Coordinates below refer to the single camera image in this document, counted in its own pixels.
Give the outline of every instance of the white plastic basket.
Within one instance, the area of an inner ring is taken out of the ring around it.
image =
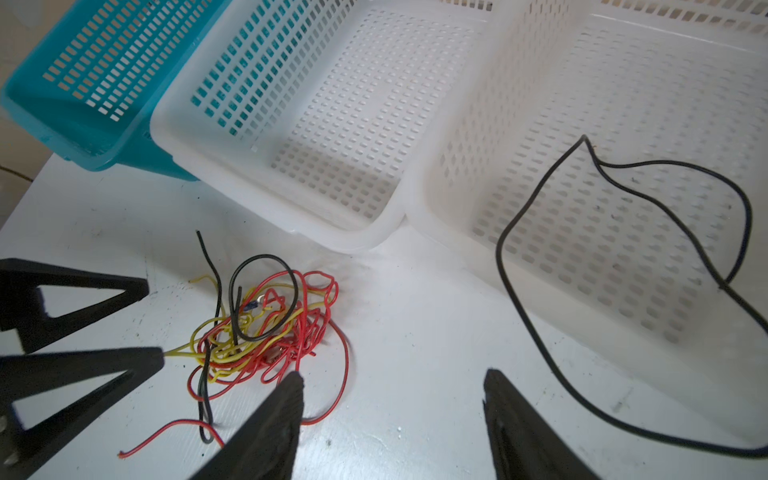
[[[752,200],[755,229],[733,286],[768,314],[768,4],[500,6],[484,39],[492,45],[467,66],[475,83],[424,140],[442,152],[409,169],[411,223],[501,286],[498,235],[548,167],[587,134],[608,162],[688,161],[736,181]],[[718,268],[731,268],[744,215],[727,187],[677,167],[610,173],[671,206]],[[768,339],[717,290],[674,224],[608,185],[586,151],[549,180],[505,254],[530,310],[765,443]]]
[[[487,0],[233,0],[152,137],[284,230],[373,247],[402,220],[402,173],[491,16]]]

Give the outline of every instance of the red wire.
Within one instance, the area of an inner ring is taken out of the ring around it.
[[[200,420],[175,420],[171,423],[165,424],[160,430],[157,430],[152,436],[146,440],[144,440],[142,443],[138,444],[134,449],[129,450],[128,452],[123,452],[122,450],[120,453],[118,453],[118,458],[128,458],[134,453],[138,452],[145,446],[149,445],[149,443],[152,440],[155,440],[158,436],[160,436],[161,433],[168,430],[170,427],[174,425],[197,425],[199,427],[203,427],[208,432],[210,432],[211,435],[214,436],[214,439],[216,439],[216,443],[219,444],[219,446],[223,449],[224,448],[224,440],[221,439],[216,429],[214,429],[212,426],[208,425],[206,422],[201,422]]]
[[[259,286],[257,286],[256,289],[253,290],[253,292],[245,300],[243,300],[243,303],[240,305],[238,309],[239,312],[242,313],[243,308],[248,303],[251,303],[253,301],[253,298],[256,296],[257,292],[261,291],[264,288],[264,286],[266,286],[269,282],[287,274],[288,272],[280,272],[265,279]],[[243,366],[243,364],[244,366],[237,373],[237,377],[234,380],[216,379],[215,383],[225,385],[225,387],[220,392],[214,393],[213,395],[209,396],[209,399],[210,400],[218,399],[225,393],[229,392],[235,385],[238,385],[242,382],[246,382],[252,379],[260,370],[264,370],[260,378],[261,382],[264,384],[271,383],[274,381],[277,381],[278,383],[280,383],[283,380],[283,377],[288,373],[288,370],[291,364],[293,363],[296,363],[295,370],[298,372],[301,359],[304,356],[316,355],[313,350],[320,344],[320,342],[323,341],[323,337],[326,334],[326,327],[328,324],[330,324],[331,327],[336,331],[336,334],[339,335],[342,345],[344,346],[344,379],[342,381],[341,388],[339,389],[339,395],[336,396],[336,399],[334,400],[333,404],[325,411],[325,413],[323,413],[321,416],[316,417],[314,419],[303,419],[301,422],[302,425],[315,425],[317,423],[322,422],[328,415],[330,415],[331,412],[333,412],[333,410],[339,405],[339,402],[341,401],[341,397],[344,394],[344,389],[346,388],[346,380],[349,377],[349,346],[347,344],[344,333],[336,325],[336,323],[333,322],[333,320],[331,319],[331,306],[334,303],[336,303],[336,300],[339,298],[339,284],[336,282],[336,280],[332,276],[328,275],[327,273],[320,272],[317,270],[304,273],[304,274],[294,270],[294,274],[296,275],[296,278],[300,280],[302,290],[303,290],[302,301],[299,301],[297,303],[296,308],[302,308],[303,311],[296,318],[293,331],[288,332],[282,339],[275,342],[270,348],[265,349],[262,346],[260,346],[259,348],[255,349],[254,351],[244,356],[242,359],[237,360],[236,362],[224,363],[224,364],[211,362],[210,366],[212,368],[219,369],[219,370],[235,369],[237,367]],[[328,279],[328,285],[325,287],[310,286],[307,283],[306,278],[312,275],[319,275],[325,279]],[[309,305],[308,290],[310,289],[319,290],[323,292],[323,306],[325,307],[325,311],[323,311],[320,308],[306,311],[306,307]],[[267,306],[271,303],[277,303],[279,306],[279,309],[270,313],[269,316],[267,316],[267,318],[263,321],[261,327],[259,328],[257,335],[260,335],[266,329],[266,326],[270,324],[270,321],[272,320],[272,318],[274,318],[274,316],[277,316],[277,315],[280,315],[281,313],[286,312],[285,297],[279,296],[275,291],[275,289],[273,288],[269,288],[264,293],[264,298],[263,298],[263,306]],[[213,328],[208,330],[205,334],[203,334],[202,338],[197,343],[197,352],[204,353],[205,352],[204,341],[211,337],[215,339],[216,335],[218,335],[218,333],[230,321],[231,321],[231,317],[220,322],[217,326],[214,326]],[[280,367],[277,370],[277,373],[267,378],[266,376],[269,375],[278,366]],[[198,401],[198,402],[202,401],[203,399],[199,397],[195,393],[195,391],[192,389],[192,381],[194,379],[194,376],[201,369],[202,367],[198,366],[195,370],[192,371],[192,373],[189,375],[189,378],[187,379],[187,391],[189,392],[190,396],[195,401]],[[224,447],[223,440],[211,425],[208,425],[205,422],[200,422],[199,420],[182,419],[182,420],[177,420],[175,422],[166,424],[161,429],[157,430],[157,432],[155,432],[151,437],[144,440],[140,445],[130,450],[129,452],[120,452],[118,454],[118,458],[130,457],[134,453],[138,452],[139,450],[147,446],[150,442],[155,440],[165,430],[169,429],[174,425],[201,426],[207,429],[209,432],[211,432],[211,434],[214,436],[214,438],[218,442],[219,446],[221,446],[222,448]]]

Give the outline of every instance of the white tabletop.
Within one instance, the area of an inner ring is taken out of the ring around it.
[[[494,478],[482,410],[489,367],[503,371],[602,478],[768,477],[767,461],[658,445],[583,410],[550,374],[509,300],[407,221],[374,250],[341,255],[278,230],[200,182],[122,166],[91,173],[54,156],[0,231],[0,258],[149,280],[147,298],[43,352],[169,349],[187,341],[215,308],[210,284],[188,283],[208,273],[196,229],[225,279],[245,258],[273,253],[298,270],[325,270],[339,281],[333,318],[349,337],[353,365],[337,410],[319,425],[302,427],[296,479]],[[246,269],[240,284],[249,286],[276,268]],[[48,308],[60,311],[100,299],[63,290],[46,297]],[[742,445],[556,330],[537,325],[564,372],[602,409],[647,428]],[[15,332],[0,333],[1,354],[20,352]],[[333,332],[316,353],[301,364],[307,415],[329,405],[343,374],[343,350]],[[116,454],[170,420],[197,417],[185,387],[193,367],[189,359],[167,359],[34,478],[191,476],[218,450],[203,445],[191,426],[171,429],[132,458]],[[19,415],[34,424],[103,381],[18,402]],[[272,388],[253,380],[212,402],[225,441]]]

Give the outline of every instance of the beige floor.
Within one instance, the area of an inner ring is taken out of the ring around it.
[[[42,0],[39,25],[28,28],[0,2],[0,85],[4,85],[74,0]],[[34,178],[51,152],[0,111],[0,165]],[[27,191],[29,183],[0,171],[0,226]]]

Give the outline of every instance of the plastic basket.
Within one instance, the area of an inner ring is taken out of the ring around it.
[[[80,0],[8,80],[24,129],[88,170],[114,163],[194,180],[151,139],[149,118],[229,0]]]
[[[425,133],[492,17],[491,2],[458,3],[233,0],[158,104],[152,137],[284,230],[373,247],[402,220],[403,171],[429,153]]]
[[[535,0],[494,7],[475,83],[413,164],[410,222],[501,287],[493,249],[544,172],[587,134],[612,163],[667,158],[735,180],[755,209],[732,285],[768,313],[765,2]],[[612,170],[662,200],[727,272],[743,208],[678,167]],[[746,439],[768,432],[768,339],[719,292],[658,209],[607,184],[584,150],[549,180],[505,244],[523,304]]]

